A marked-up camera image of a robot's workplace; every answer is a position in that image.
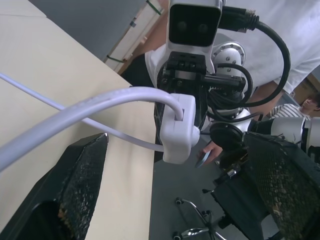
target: beige table surface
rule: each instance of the beige table surface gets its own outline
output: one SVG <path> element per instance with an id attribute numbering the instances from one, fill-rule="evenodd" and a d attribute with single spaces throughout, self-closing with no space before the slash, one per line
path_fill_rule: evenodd
<path id="1" fill-rule="evenodd" d="M 0 72 L 69 106 L 129 85 L 26 0 L 0 0 Z M 153 104 L 133 102 L 93 118 L 153 142 Z M 0 80 L 0 146 L 57 110 Z M 0 231 L 65 148 L 100 132 L 77 123 L 0 174 Z M 147 240 L 153 177 L 151 150 L 110 136 L 87 240 Z"/>

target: person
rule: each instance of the person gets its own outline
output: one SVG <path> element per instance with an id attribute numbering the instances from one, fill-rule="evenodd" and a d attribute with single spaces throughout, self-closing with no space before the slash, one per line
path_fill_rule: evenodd
<path id="1" fill-rule="evenodd" d="M 160 3 L 168 9 L 167 1 L 162 0 Z M 268 103 L 249 109 L 251 113 L 263 112 L 266 115 L 284 93 L 291 93 L 320 65 L 320 1 L 228 0 L 226 5 L 256 10 L 255 13 L 260 20 L 275 30 L 289 49 L 291 70 L 282 92 Z M 162 16 L 154 32 L 139 50 L 140 55 L 122 74 L 133 86 L 156 85 L 157 76 L 154 76 L 154 72 L 165 51 L 167 23 L 168 12 Z M 247 33 L 218 29 L 217 33 L 226 35 L 244 47 L 246 60 L 243 66 L 250 72 L 254 88 L 258 87 L 249 102 L 257 102 L 268 97 L 276 89 L 284 66 L 276 44 L 257 29 Z M 211 142 L 201 152 L 210 152 L 206 161 L 209 163 L 222 152 L 222 149 Z"/>
<path id="2" fill-rule="evenodd" d="M 274 107 L 268 114 L 267 117 L 270 119 L 283 118 L 283 117 L 294 117 L 294 118 L 306 118 L 311 119 L 310 114 L 313 111 L 320 110 L 320 93 L 309 96 L 301 106 L 294 104 L 283 104 Z"/>

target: camera lens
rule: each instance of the camera lens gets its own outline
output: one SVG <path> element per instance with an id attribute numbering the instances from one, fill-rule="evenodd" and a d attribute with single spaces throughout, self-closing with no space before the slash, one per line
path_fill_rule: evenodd
<path id="1" fill-rule="evenodd" d="M 200 24 L 199 27 L 198 27 L 198 31 L 201 34 L 206 34 L 208 32 L 208 25 Z"/>
<path id="2" fill-rule="evenodd" d="M 187 30 L 187 24 L 185 21 L 180 21 L 177 27 L 180 32 L 185 32 Z"/>

